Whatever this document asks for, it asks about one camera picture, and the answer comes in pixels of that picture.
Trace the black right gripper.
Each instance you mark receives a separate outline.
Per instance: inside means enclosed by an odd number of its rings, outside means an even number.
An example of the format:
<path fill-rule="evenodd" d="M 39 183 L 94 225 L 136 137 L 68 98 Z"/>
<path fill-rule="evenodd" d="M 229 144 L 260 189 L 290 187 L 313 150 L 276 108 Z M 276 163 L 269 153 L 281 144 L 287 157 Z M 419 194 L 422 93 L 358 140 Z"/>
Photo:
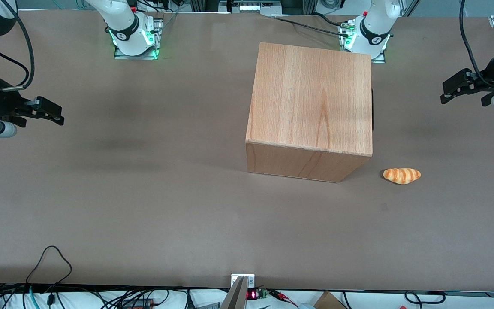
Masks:
<path fill-rule="evenodd" d="M 0 79 L 0 121 L 9 121 L 12 124 L 25 128 L 27 120 L 23 117 L 45 119 L 63 126 L 65 118 L 62 116 L 62 107 L 45 97 L 36 97 L 33 100 L 23 98 L 19 92 L 2 92 L 2 88 L 10 84 Z"/>

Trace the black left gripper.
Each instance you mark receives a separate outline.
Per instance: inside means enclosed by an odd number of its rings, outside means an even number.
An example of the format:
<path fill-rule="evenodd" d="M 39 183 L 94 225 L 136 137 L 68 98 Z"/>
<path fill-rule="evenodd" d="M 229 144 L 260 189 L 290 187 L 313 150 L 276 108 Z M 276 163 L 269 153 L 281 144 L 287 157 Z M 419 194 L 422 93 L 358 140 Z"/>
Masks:
<path fill-rule="evenodd" d="M 494 64 L 488 64 L 485 69 L 478 70 L 474 67 L 474 73 L 470 69 L 461 69 L 458 73 L 442 83 L 443 94 L 440 96 L 441 104 L 447 104 L 452 99 L 479 92 L 489 92 L 482 97 L 482 107 L 494 105 Z"/>

